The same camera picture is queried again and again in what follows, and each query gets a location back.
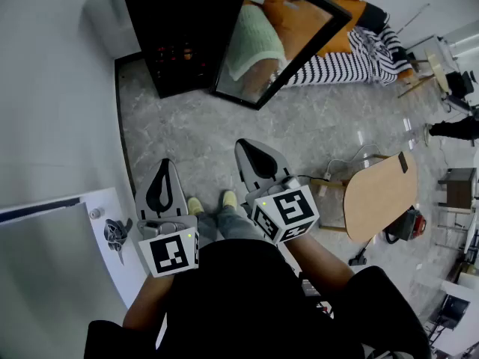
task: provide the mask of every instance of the box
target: box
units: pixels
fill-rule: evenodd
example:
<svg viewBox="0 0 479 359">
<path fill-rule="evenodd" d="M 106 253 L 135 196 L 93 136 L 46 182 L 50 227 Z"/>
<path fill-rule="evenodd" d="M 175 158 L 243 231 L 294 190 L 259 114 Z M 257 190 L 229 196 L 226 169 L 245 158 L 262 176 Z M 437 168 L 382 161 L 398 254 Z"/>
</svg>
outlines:
<svg viewBox="0 0 479 359">
<path fill-rule="evenodd" d="M 154 277 L 197 269 L 200 235 L 195 227 L 139 242 Z"/>
<path fill-rule="evenodd" d="M 254 200 L 251 219 L 274 243 L 307 233 L 320 215 L 308 186 Z"/>
</svg>

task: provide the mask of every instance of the foot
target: foot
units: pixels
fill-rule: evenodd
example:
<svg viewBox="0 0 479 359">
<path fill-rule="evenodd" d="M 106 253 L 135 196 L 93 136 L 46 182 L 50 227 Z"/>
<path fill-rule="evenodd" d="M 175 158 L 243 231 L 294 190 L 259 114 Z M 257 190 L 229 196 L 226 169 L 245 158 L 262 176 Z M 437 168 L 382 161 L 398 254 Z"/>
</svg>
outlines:
<svg viewBox="0 0 479 359">
<path fill-rule="evenodd" d="M 231 206 L 233 209 L 237 209 L 238 207 L 238 201 L 237 201 L 237 195 L 234 194 L 234 191 L 227 190 L 223 194 L 223 207 L 225 206 Z"/>
<path fill-rule="evenodd" d="M 188 200 L 188 214 L 190 215 L 198 215 L 201 212 L 204 212 L 203 205 L 196 197 L 191 197 Z"/>
<path fill-rule="evenodd" d="M 429 133 L 430 129 L 433 126 L 430 123 L 427 123 L 424 125 L 424 142 L 426 143 L 426 146 L 429 146 L 429 142 L 431 141 L 431 134 Z"/>
</svg>

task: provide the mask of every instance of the floor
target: floor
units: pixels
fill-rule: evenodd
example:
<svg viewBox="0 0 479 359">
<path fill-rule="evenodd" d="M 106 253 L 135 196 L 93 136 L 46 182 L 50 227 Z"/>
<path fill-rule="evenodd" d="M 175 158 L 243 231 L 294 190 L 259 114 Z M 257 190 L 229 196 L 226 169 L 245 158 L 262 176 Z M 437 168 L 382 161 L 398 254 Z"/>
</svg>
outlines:
<svg viewBox="0 0 479 359">
<path fill-rule="evenodd" d="M 461 238 L 434 227 L 441 216 L 434 206 L 441 195 L 436 182 L 464 153 L 474 152 L 465 141 L 451 139 L 436 138 L 427 147 L 424 123 L 452 118 L 455 113 L 446 114 L 435 82 L 398 99 L 404 90 L 399 82 L 387 87 L 288 88 L 277 92 L 260 111 L 252 111 L 199 90 L 159 99 L 144 62 L 134 61 L 119 71 L 120 110 L 132 178 L 138 187 L 151 167 L 170 158 L 186 196 L 199 197 L 207 212 L 212 212 L 222 190 L 233 188 L 240 201 L 247 193 L 234 158 L 238 138 L 274 147 L 285 155 L 295 174 L 310 176 L 322 176 L 331 159 L 351 159 L 362 145 L 376 144 L 387 155 L 411 150 L 418 165 L 416 207 L 428 221 L 427 230 L 420 238 L 395 245 L 378 235 L 365 256 L 368 265 L 386 271 L 425 321 L 442 297 L 440 284 L 456 256 L 434 242 L 458 245 Z M 366 147 L 361 155 L 375 152 L 375 146 Z M 348 177 L 361 168 L 364 163 L 348 168 L 333 162 L 330 172 L 333 178 Z M 323 223 L 343 225 L 341 193 L 329 189 L 319 197 L 316 188 L 312 191 Z M 312 233 L 344 261 L 362 247 L 344 233 L 318 229 Z"/>
</svg>

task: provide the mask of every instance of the electrical outlet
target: electrical outlet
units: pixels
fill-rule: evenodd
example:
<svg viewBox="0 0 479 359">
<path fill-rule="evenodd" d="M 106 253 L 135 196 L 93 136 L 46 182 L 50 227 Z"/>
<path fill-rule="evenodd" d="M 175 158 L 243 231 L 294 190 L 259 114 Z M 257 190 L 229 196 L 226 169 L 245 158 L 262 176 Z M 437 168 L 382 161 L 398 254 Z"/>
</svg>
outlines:
<svg viewBox="0 0 479 359">
<path fill-rule="evenodd" d="M 330 173 L 324 173 L 323 175 L 323 179 L 325 179 L 326 181 L 329 181 L 329 179 L 331 178 L 331 174 Z M 324 186 L 324 185 L 321 185 L 320 186 L 320 190 L 318 191 L 318 195 L 320 197 L 324 197 L 326 195 L 326 190 L 327 190 L 328 186 Z"/>
</svg>

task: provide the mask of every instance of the striped fabric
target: striped fabric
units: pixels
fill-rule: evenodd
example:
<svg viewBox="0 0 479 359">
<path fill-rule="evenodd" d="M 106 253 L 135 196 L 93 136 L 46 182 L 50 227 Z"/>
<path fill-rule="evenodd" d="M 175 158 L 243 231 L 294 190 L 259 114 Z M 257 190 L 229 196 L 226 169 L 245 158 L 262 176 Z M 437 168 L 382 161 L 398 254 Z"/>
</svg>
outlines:
<svg viewBox="0 0 479 359">
<path fill-rule="evenodd" d="M 352 53 L 328 53 L 313 56 L 284 87 L 294 85 L 338 84 L 343 82 L 392 83 L 397 75 L 411 68 L 401 55 L 397 35 L 387 25 L 375 34 L 361 27 L 348 32 Z"/>
</svg>

